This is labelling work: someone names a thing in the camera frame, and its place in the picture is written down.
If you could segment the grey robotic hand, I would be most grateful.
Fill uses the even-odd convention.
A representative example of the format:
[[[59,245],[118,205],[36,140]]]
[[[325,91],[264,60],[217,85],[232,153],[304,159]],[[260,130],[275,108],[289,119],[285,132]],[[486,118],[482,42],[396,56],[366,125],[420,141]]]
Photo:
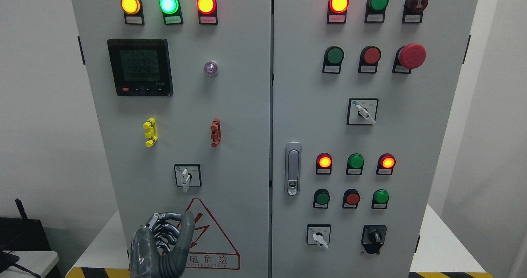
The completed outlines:
[[[195,222],[192,211],[177,213],[154,213],[149,221],[133,236],[130,248],[130,276],[132,278],[179,278],[182,276],[194,234]],[[173,245],[172,250],[161,255],[156,233],[166,232]]]

